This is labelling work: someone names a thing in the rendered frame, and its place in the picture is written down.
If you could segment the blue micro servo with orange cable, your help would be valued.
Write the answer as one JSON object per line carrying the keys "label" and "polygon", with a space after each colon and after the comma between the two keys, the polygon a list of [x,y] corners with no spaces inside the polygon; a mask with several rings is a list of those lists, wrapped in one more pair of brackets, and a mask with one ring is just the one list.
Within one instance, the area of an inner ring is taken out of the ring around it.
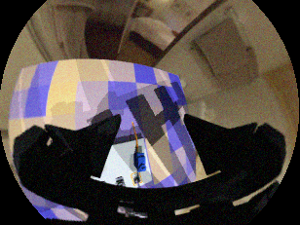
{"label": "blue micro servo with orange cable", "polygon": [[[134,129],[134,135],[135,135],[135,129]],[[135,149],[135,153],[133,156],[133,163],[136,171],[146,171],[146,156],[145,152],[139,153],[138,152],[138,142],[137,142],[137,135],[135,135],[135,144],[137,144],[137,149]]]}

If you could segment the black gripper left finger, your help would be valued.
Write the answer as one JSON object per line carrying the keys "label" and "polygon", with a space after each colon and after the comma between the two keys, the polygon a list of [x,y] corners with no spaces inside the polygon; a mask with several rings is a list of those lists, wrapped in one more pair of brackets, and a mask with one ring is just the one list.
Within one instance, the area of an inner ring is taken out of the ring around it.
{"label": "black gripper left finger", "polygon": [[59,128],[52,124],[45,125],[45,131],[56,144],[70,148],[72,155],[75,155],[88,171],[94,173],[92,176],[101,178],[120,124],[122,113],[116,113],[109,119],[98,121],[79,131]]}

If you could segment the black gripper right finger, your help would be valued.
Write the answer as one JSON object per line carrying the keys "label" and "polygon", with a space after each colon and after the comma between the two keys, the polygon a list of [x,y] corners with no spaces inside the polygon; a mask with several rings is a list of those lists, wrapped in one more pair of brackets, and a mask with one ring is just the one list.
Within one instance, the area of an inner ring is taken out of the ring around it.
{"label": "black gripper right finger", "polygon": [[189,113],[184,115],[184,124],[186,130],[193,140],[195,149],[201,157],[203,168],[206,175],[220,170],[220,164],[230,156],[238,142],[241,142],[242,136],[252,134],[256,131],[256,125],[245,124],[237,128],[222,128],[221,125],[207,123],[206,120],[198,119]]}

